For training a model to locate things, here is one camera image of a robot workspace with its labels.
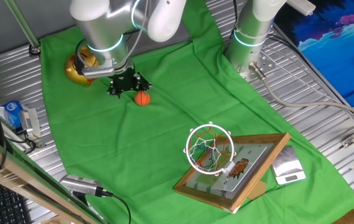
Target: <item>hoop net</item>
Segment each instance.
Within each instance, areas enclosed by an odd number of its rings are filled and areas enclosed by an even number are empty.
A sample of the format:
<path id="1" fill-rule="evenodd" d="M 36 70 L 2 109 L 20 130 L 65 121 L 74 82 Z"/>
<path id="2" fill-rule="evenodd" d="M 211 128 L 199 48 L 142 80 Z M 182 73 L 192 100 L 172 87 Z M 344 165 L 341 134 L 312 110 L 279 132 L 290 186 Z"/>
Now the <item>hoop net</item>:
<path id="1" fill-rule="evenodd" d="M 217 141 L 219 141 L 219 138 L 222 136 L 226 136 L 227 138 L 225 138 L 223 144 L 220 144 Z M 220 172 L 225 172 L 224 167 L 228 162 L 231 162 L 233 156 L 236 155 L 233 149 L 230 132 L 225 131 L 223 128 L 211 122 L 201 125 L 196 129 L 191 129 L 184 152 L 191 166 L 197 171 L 203 174 L 215 175 L 218 175 Z M 199 161 L 198 158 L 205 152 L 210 154 L 209 158 L 205 161 Z"/>

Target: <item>white cable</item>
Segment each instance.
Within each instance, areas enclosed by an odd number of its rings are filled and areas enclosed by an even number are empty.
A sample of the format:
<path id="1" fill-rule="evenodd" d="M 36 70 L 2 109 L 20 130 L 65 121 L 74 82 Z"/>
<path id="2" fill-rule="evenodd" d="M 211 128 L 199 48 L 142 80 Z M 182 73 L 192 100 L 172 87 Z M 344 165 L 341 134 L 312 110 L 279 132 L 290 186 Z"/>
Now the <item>white cable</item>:
<path id="1" fill-rule="evenodd" d="M 138 36 L 137 36 L 137 39 L 135 40 L 135 43 L 133 45 L 133 47 L 131 47 L 131 50 L 128 52 L 127 56 L 122 59 L 122 61 L 120 61 L 119 63 L 123 63 L 125 60 L 128 59 L 128 57 L 133 53 L 133 50 L 135 49 L 135 47 L 137 46 L 138 44 L 138 41 L 139 39 L 141 38 L 141 35 L 142 35 L 142 32 L 143 32 L 143 26 L 146 22 L 146 14 L 147 14 L 147 9 L 149 8 L 149 1 L 150 0 L 146 0 L 146 5 L 145 5 L 145 13 L 144 13 L 144 19 L 142 21 L 142 26 L 141 26 L 141 30 L 139 31 L 138 33 Z M 77 46 L 77 49 L 76 49 L 76 55 L 78 57 L 78 59 L 80 59 L 81 62 L 83 62 L 83 64 L 87 67 L 92 67 L 91 65 L 87 64 L 83 59 L 82 59 L 82 56 L 78 53 L 79 52 L 79 49 L 81 48 L 81 46 L 83 45 L 84 42 L 80 42 L 79 45 Z"/>
<path id="2" fill-rule="evenodd" d="M 285 58 L 288 58 L 289 60 L 292 60 L 293 63 L 295 63 L 298 67 L 302 68 L 295 60 L 291 59 L 290 57 L 288 57 L 288 56 L 285 55 L 284 53 L 280 52 L 279 50 L 272 49 L 272 48 L 270 48 L 270 47 L 267 46 L 267 45 L 264 45 L 263 47 L 266 47 L 266 48 L 268 48 L 268 49 L 270 49 L 270 50 L 273 50 L 274 52 L 277 52 L 277 53 L 279 53 L 279 54 L 285 56 Z M 293 76 L 295 79 L 297 79 L 297 80 L 299 80 L 300 82 L 304 83 L 305 85 L 307 85 L 308 87 L 310 87 L 311 89 L 313 89 L 313 90 L 316 91 L 317 93 L 321 94 L 322 96 L 325 96 L 325 97 L 327 97 L 328 99 L 333 100 L 334 102 L 336 102 L 336 103 L 342 105 L 342 104 L 341 104 L 340 102 L 338 102 L 337 100 L 334 100 L 333 98 L 331 98 L 331 97 L 329 97 L 329 96 L 327 96 L 327 95 L 325 95 L 325 94 L 319 92 L 319 91 L 316 90 L 314 87 L 310 86 L 309 84 L 307 84 L 306 82 L 304 82 L 303 80 L 301 80 L 299 77 L 296 77 L 296 76 L 293 75 L 291 72 L 287 71 L 285 68 L 283 68 L 283 67 L 280 66 L 278 63 L 276 63 L 276 61 L 273 60 L 270 56 L 268 56 L 267 54 L 265 54 L 265 52 L 261 51 L 261 53 L 263 53 L 265 56 L 267 56 L 267 58 L 269 58 L 273 63 L 275 63 L 276 66 L 278 66 L 279 68 L 283 69 L 285 72 L 287 72 L 289 75 Z M 304 65 L 304 63 L 303 63 L 299 58 L 297 58 L 297 60 L 300 61 L 301 64 Z"/>
<path id="3" fill-rule="evenodd" d="M 334 102 L 312 102 L 312 103 L 288 103 L 286 101 L 283 101 L 279 99 L 275 93 L 272 91 L 271 87 L 269 86 L 268 82 L 266 79 L 263 80 L 264 86 L 268 89 L 269 94 L 280 104 L 285 105 L 285 106 L 290 106 L 290 107 L 307 107 L 307 106 L 320 106 L 320 105 L 325 105 L 325 106 L 336 106 L 339 108 L 346 109 L 348 111 L 351 111 L 354 113 L 354 108 L 351 108 L 349 106 L 345 106 L 341 103 L 334 103 Z"/>
<path id="4" fill-rule="evenodd" d="M 147 9 L 149 8 L 149 1 L 150 0 L 146 0 L 144 19 L 142 21 L 141 30 L 138 33 L 137 39 L 135 40 L 135 43 L 134 43 L 133 47 L 131 47 L 131 50 L 128 52 L 127 56 L 122 61 L 120 61 L 119 63 L 122 63 L 122 62 L 124 62 L 125 60 L 128 59 L 128 57 L 133 53 L 133 50 L 137 46 L 139 39 L 141 38 L 142 31 L 144 30 L 143 27 L 144 27 L 145 22 L 146 22 L 146 14 L 147 14 Z"/>
<path id="5" fill-rule="evenodd" d="M 285 56 L 285 57 L 288 58 L 289 60 L 291 60 L 287 55 L 282 54 L 282 53 L 281 53 L 280 51 L 278 51 L 278 50 L 274 50 L 274 49 L 272 49 L 272 48 L 270 48 L 270 47 L 268 47 L 268 46 L 265 46 L 265 45 L 264 45 L 264 47 L 267 47 L 267 48 L 269 48 L 269 49 L 271 49 L 271 50 L 273 50 L 273 51 L 275 51 L 275 52 L 277 52 L 277 53 L 279 53 L 279 54 Z M 266 55 L 265 52 L 261 51 L 261 53 L 263 53 L 267 58 L 269 58 L 273 63 L 275 63 L 276 66 L 278 66 L 279 68 L 283 69 L 285 72 L 287 72 L 290 76 L 294 77 L 296 80 L 299 80 L 300 82 L 302 82 L 303 84 L 305 84 L 305 85 L 308 86 L 309 88 L 313 89 L 315 92 L 319 93 L 320 95 L 322 95 L 322 96 L 324 96 L 324 97 L 326 97 L 326 98 L 328 98 L 328 99 L 330 99 L 330 100 L 333 100 L 334 102 L 338 103 L 338 101 L 336 101 L 336 100 L 334 100 L 333 98 L 329 97 L 328 95 L 323 94 L 323 93 L 321 93 L 320 91 L 316 90 L 313 86 L 311 86 L 310 84 L 308 84 L 308 83 L 306 83 L 305 81 L 301 80 L 299 77 L 293 75 L 291 72 L 289 72 L 288 70 L 286 70 L 285 68 L 283 68 L 282 66 L 280 66 L 280 65 L 279 65 L 278 63 L 276 63 L 276 61 L 273 60 L 270 56 Z"/>

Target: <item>metal hoop rim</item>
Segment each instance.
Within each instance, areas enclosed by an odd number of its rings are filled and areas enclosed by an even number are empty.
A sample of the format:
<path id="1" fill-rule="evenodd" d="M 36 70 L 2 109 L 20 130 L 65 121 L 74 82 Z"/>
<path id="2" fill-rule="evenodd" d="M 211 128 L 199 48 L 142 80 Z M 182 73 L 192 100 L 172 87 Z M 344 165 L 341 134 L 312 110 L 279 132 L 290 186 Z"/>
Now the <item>metal hoop rim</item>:
<path id="1" fill-rule="evenodd" d="M 230 160 L 229 160 L 229 161 L 231 162 L 231 161 L 233 160 L 233 156 L 234 156 L 234 154 L 235 154 L 235 147 L 234 147 L 234 145 L 233 145 L 232 138 L 231 138 L 231 136 L 229 135 L 228 131 L 225 131 L 225 129 L 221 128 L 221 127 L 218 126 L 218 125 L 213 124 L 212 122 L 210 122 L 210 123 L 208 123 L 208 124 L 200 125 L 199 127 L 195 128 L 193 131 L 190 132 L 189 137 L 188 137 L 188 139 L 187 139 L 186 146 L 185 146 L 185 148 L 186 148 L 185 153 L 186 153 L 186 155 L 187 155 L 188 161 L 189 161 L 190 165 L 191 165 L 195 170 L 197 170 L 197 171 L 199 171 L 199 172 L 201 172 L 201 173 L 203 173 L 203 174 L 212 175 L 212 174 L 219 174 L 220 172 L 225 172 L 225 169 L 224 169 L 224 168 L 222 168 L 222 169 L 220 169 L 220 170 L 218 170 L 218 171 L 214 171 L 214 172 L 206 172 L 206 171 L 203 171 L 203 170 L 197 168 L 197 166 L 196 166 L 196 165 L 192 162 L 192 160 L 190 159 L 190 156 L 189 156 L 189 140 L 192 138 L 193 134 L 194 134 L 197 130 L 199 130 L 200 128 L 205 128 L 205 127 L 218 128 L 218 129 L 221 130 L 224 134 L 226 134 L 226 136 L 227 136 L 228 139 L 229 139 L 229 142 L 231 143 L 231 157 L 230 157 Z"/>

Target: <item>framed picture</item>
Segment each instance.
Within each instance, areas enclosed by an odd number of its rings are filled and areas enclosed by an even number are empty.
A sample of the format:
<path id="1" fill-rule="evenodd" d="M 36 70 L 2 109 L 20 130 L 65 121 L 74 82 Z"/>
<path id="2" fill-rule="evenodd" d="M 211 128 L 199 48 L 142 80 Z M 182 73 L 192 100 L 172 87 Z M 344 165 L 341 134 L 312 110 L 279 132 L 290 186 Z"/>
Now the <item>framed picture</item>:
<path id="1" fill-rule="evenodd" d="M 225 138 L 217 140 L 215 147 L 226 142 Z M 286 133 L 235 136 L 232 140 L 236 156 L 233 158 L 235 166 L 230 173 L 219 176 L 207 175 L 191 167 L 174 187 L 174 191 L 235 213 L 290 140 L 290 135 Z M 228 146 L 230 143 L 222 147 L 227 151 Z M 206 150 L 198 161 L 205 166 L 211 156 L 212 152 Z"/>

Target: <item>blue painting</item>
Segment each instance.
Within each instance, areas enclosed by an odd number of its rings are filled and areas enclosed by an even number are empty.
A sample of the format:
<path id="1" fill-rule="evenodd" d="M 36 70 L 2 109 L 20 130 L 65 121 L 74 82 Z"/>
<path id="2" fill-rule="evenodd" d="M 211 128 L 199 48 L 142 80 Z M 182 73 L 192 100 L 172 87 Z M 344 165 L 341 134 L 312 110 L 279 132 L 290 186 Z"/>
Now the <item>blue painting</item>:
<path id="1" fill-rule="evenodd" d="M 313 15 L 292 13 L 293 8 L 284 6 L 276 24 L 354 106 L 354 1 L 312 2 L 317 6 Z"/>

